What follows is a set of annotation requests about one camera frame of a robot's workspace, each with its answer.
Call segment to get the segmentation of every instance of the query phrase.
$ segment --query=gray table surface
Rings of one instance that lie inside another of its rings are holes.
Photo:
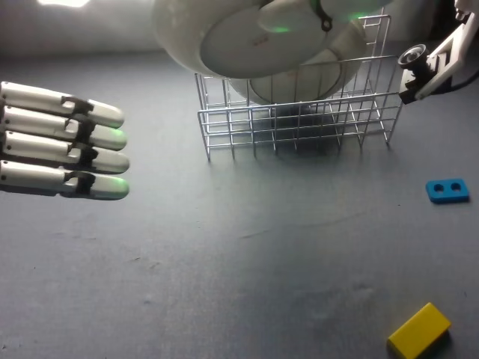
[[[166,54],[0,75],[123,108],[132,159],[119,202],[0,194],[0,358],[388,358],[428,301],[453,322],[435,358],[478,356],[478,84],[405,107],[390,150],[209,163]],[[434,206],[425,183],[451,177],[472,202]]]

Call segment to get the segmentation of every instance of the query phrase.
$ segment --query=metal wire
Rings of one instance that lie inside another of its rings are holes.
[[[316,141],[319,148],[324,140],[336,140],[340,150],[346,138],[356,138],[363,147],[365,138],[371,135],[382,135],[389,145],[402,108],[397,91],[391,90],[398,88],[397,56],[383,54],[391,17],[382,11],[361,20],[365,31],[374,37],[367,43],[369,57],[305,65],[360,63],[354,78],[349,83],[344,81],[328,99],[296,102],[299,72],[295,102],[270,105],[252,102],[248,82],[247,98],[243,99],[231,91],[227,79],[195,75],[201,108],[198,122],[207,158],[211,160],[212,149],[230,148],[234,158],[236,147],[252,146],[256,156],[258,145],[272,145],[278,153],[282,144],[292,143],[298,150],[304,141]],[[272,77],[270,83],[273,99]]]

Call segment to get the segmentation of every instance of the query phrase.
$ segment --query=black cable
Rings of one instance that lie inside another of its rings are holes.
[[[464,82],[461,82],[460,84],[451,86],[447,90],[444,90],[444,91],[441,91],[441,92],[436,92],[435,95],[442,95],[444,93],[451,93],[451,92],[460,90],[461,88],[469,86],[472,82],[474,82],[477,79],[479,79],[479,69],[471,77],[469,77],[467,80],[465,80]]]

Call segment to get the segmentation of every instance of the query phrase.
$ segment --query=hole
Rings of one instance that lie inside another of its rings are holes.
[[[459,183],[453,183],[451,185],[451,189],[454,191],[454,192],[459,192],[461,190],[461,185]]]
[[[434,186],[434,191],[442,193],[442,192],[444,192],[444,186],[440,185],[440,184],[437,184],[437,185]]]

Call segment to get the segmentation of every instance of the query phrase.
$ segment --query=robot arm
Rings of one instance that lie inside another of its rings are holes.
[[[121,110],[42,88],[0,86],[2,189],[98,200],[128,194],[127,182],[110,176],[129,168],[118,152],[126,146]]]
[[[458,90],[479,76],[476,73],[461,85],[451,85],[451,77],[464,66],[467,51],[479,29],[478,0],[456,0],[455,6],[457,19],[464,20],[469,16],[464,24],[431,54],[425,45],[417,45],[399,58],[399,65],[404,69],[400,96],[405,104],[429,95]]]

